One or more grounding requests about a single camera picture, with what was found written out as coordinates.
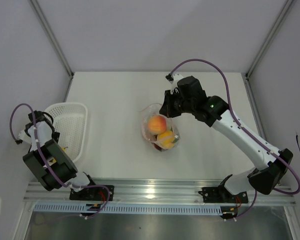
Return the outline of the pink orange toy peach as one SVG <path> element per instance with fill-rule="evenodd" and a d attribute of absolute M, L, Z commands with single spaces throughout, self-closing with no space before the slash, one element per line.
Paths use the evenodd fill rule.
<path fill-rule="evenodd" d="M 161 115 L 152 116 L 147 122 L 147 129 L 154 135 L 159 135 L 167 130 L 166 119 Z"/>

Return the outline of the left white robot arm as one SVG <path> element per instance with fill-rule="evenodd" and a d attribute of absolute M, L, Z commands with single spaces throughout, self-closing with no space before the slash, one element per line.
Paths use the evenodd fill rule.
<path fill-rule="evenodd" d="M 42 111 L 28 114 L 30 123 L 25 125 L 24 132 L 30 137 L 31 147 L 22 157 L 23 162 L 47 191 L 70 187 L 87 200 L 95 199 L 99 188 L 88 174 L 78 171 L 59 146 L 60 133 L 55 131 L 49 117 Z"/>

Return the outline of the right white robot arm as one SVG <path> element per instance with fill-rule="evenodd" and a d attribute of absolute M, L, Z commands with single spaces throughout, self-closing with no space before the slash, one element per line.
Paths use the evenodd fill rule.
<path fill-rule="evenodd" d="M 293 153 L 287 148 L 279 150 L 252 132 L 221 97 L 207 96 L 195 77 L 169 74 L 167 79 L 171 88 L 164 92 L 161 115 L 167 118 L 183 113 L 193 115 L 196 120 L 227 137 L 254 165 L 251 170 L 227 176 L 218 189 L 219 198 L 229 202 L 248 190 L 269 195 L 288 171 Z"/>

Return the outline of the clear zip top bag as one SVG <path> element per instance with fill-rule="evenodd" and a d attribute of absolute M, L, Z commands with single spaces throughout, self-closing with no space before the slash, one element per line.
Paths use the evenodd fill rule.
<path fill-rule="evenodd" d="M 162 104 L 153 103 L 140 110 L 143 138 L 159 152 L 176 148 L 181 140 L 177 125 L 169 117 L 160 114 Z"/>

